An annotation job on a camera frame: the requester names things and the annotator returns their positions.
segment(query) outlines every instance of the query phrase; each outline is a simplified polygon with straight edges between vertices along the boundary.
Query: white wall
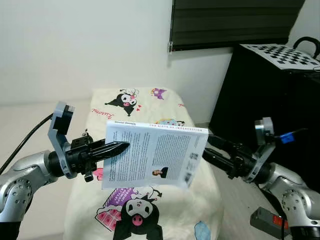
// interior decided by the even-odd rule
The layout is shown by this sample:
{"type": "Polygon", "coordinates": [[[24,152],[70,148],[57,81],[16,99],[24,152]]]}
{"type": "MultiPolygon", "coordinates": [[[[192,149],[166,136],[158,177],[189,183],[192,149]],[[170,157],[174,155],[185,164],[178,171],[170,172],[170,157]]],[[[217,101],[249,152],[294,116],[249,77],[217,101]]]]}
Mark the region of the white wall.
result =
{"type": "MultiPolygon", "coordinates": [[[[312,37],[320,41],[320,1],[305,0],[303,8],[293,26],[288,45],[293,46],[301,37],[312,37]]],[[[298,45],[298,49],[313,56],[315,45],[303,41],[298,45]]]]}
{"type": "Polygon", "coordinates": [[[172,0],[3,0],[0,104],[164,86],[208,122],[230,48],[167,54],[172,0]]]}

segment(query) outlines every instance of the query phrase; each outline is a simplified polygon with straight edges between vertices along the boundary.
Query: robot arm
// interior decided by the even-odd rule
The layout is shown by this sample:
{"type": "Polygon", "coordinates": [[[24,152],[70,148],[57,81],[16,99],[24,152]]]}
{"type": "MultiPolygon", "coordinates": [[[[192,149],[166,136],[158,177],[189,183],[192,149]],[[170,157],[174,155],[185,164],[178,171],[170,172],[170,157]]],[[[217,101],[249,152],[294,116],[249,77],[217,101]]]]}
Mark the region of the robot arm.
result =
{"type": "Polygon", "coordinates": [[[88,133],[68,143],[66,134],[73,111],[73,107],[59,102],[52,115],[48,136],[55,151],[26,156],[0,175],[1,239],[17,239],[21,221],[40,187],[63,175],[71,179],[78,173],[86,182],[92,181],[98,161],[116,156],[129,146],[128,142],[105,144],[104,139],[93,142],[88,133]]]}
{"type": "Polygon", "coordinates": [[[229,178],[242,177],[274,195],[287,216],[293,240],[320,240],[320,194],[309,189],[295,172],[266,162],[275,148],[271,119],[256,123],[256,132],[260,147],[254,154],[241,144],[212,135],[208,142],[230,158],[210,148],[204,150],[203,158],[226,171],[229,178]]]}

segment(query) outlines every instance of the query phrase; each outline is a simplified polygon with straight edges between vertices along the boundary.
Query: bed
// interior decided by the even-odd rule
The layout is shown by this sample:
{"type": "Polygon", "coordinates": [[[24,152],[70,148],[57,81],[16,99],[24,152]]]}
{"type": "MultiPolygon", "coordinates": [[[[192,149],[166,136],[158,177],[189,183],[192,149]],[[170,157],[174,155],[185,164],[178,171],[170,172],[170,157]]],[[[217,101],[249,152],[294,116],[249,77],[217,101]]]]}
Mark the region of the bed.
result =
{"type": "MultiPolygon", "coordinates": [[[[105,138],[107,120],[194,126],[181,98],[164,87],[95,90],[86,122],[86,131],[94,140],[105,138]]],[[[101,190],[102,167],[99,162],[89,183],[83,177],[74,180],[64,240],[217,239],[224,208],[212,169],[203,159],[188,190],[172,185],[101,190]],[[132,233],[130,222],[119,226],[121,211],[115,207],[132,199],[153,206],[138,234],[132,233]]]]}

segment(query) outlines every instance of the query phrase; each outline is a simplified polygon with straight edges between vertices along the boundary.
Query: floor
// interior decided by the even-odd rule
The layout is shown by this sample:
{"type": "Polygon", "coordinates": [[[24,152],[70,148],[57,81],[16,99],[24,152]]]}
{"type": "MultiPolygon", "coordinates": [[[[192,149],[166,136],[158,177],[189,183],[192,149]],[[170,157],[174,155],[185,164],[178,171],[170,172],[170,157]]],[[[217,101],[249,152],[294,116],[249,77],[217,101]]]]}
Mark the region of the floor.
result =
{"type": "MultiPolygon", "coordinates": [[[[208,124],[196,124],[196,126],[206,128],[208,124]]],[[[217,150],[209,143],[207,148],[217,150]]],[[[224,217],[218,240],[276,240],[277,238],[250,225],[250,216],[258,207],[277,213],[259,188],[254,183],[244,182],[241,178],[231,180],[221,169],[214,165],[211,167],[224,203],[224,217]]]]}

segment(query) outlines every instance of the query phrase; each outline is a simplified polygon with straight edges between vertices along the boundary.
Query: cartoon character print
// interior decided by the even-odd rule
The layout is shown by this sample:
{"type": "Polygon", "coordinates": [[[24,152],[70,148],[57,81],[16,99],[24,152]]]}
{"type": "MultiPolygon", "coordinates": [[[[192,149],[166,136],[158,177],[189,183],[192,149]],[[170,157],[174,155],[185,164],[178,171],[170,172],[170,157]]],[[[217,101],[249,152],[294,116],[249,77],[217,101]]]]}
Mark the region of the cartoon character print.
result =
{"type": "MultiPolygon", "coordinates": [[[[103,168],[93,174],[101,181],[103,168]]],[[[148,240],[163,240],[162,227],[158,225],[159,210],[153,204],[161,197],[162,193],[151,186],[116,188],[96,211],[95,219],[114,231],[113,240],[127,239],[132,233],[146,235],[148,240]]]]}
{"type": "Polygon", "coordinates": [[[155,124],[162,124],[162,125],[174,125],[174,126],[184,126],[185,122],[184,121],[176,121],[173,118],[168,118],[168,119],[160,119],[159,121],[156,121],[155,124]]]}
{"type": "Polygon", "coordinates": [[[121,220],[116,222],[113,240],[125,240],[132,234],[163,240],[162,227],[158,225],[159,210],[153,201],[147,195],[127,201],[121,210],[121,220]]]}
{"type": "Polygon", "coordinates": [[[160,89],[160,88],[154,88],[151,90],[151,96],[155,96],[157,97],[158,99],[162,99],[164,100],[162,94],[167,91],[167,90],[164,90],[164,89],[160,89]]]}
{"type": "Polygon", "coordinates": [[[119,106],[125,110],[128,117],[134,110],[134,106],[137,104],[137,95],[139,94],[139,90],[132,89],[121,89],[120,94],[116,96],[112,101],[105,103],[104,105],[113,105],[119,106]]]}

